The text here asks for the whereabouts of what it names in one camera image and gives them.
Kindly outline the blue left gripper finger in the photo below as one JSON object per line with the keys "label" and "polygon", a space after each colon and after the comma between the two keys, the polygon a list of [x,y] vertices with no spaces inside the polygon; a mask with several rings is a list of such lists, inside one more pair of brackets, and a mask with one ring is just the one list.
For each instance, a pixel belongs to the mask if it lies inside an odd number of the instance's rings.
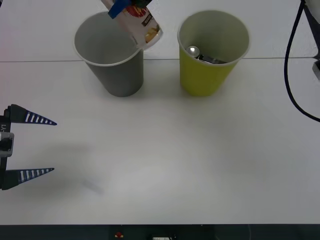
{"label": "blue left gripper finger", "polygon": [[17,124],[37,124],[56,126],[57,123],[47,117],[29,111],[19,105],[11,104],[7,107],[6,113],[12,123]]}
{"label": "blue left gripper finger", "polygon": [[50,173],[54,168],[12,169],[0,171],[0,189],[9,190],[20,184]]}

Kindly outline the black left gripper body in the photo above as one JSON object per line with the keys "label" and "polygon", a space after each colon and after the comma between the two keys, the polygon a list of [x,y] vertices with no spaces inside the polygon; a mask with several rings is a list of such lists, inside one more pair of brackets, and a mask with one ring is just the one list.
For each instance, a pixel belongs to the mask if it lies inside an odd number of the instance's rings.
{"label": "black left gripper body", "polygon": [[0,171],[7,170],[7,160],[12,156],[11,121],[7,109],[0,116]]}

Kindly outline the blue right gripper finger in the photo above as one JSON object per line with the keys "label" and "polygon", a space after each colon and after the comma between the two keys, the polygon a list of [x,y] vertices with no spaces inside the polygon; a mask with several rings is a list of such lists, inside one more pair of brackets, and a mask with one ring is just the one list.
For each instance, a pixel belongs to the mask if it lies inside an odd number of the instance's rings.
{"label": "blue right gripper finger", "polygon": [[108,15],[114,19],[121,12],[128,12],[133,17],[143,17],[147,12],[147,5],[150,0],[115,0],[108,11]]}

